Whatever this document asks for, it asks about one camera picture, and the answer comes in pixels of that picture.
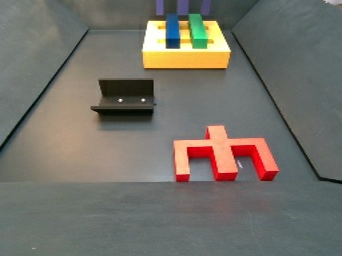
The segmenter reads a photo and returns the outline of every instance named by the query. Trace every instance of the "red block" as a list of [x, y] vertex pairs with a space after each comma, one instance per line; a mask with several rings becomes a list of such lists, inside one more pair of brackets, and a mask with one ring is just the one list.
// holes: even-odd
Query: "red block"
[[238, 167], [234, 157], [250, 156], [259, 180], [271, 181], [279, 172], [263, 138], [230, 139], [225, 126], [209, 126], [205, 140], [178, 140], [175, 147], [175, 175], [178, 182], [190, 180], [189, 158], [211, 159], [217, 181], [234, 181]]

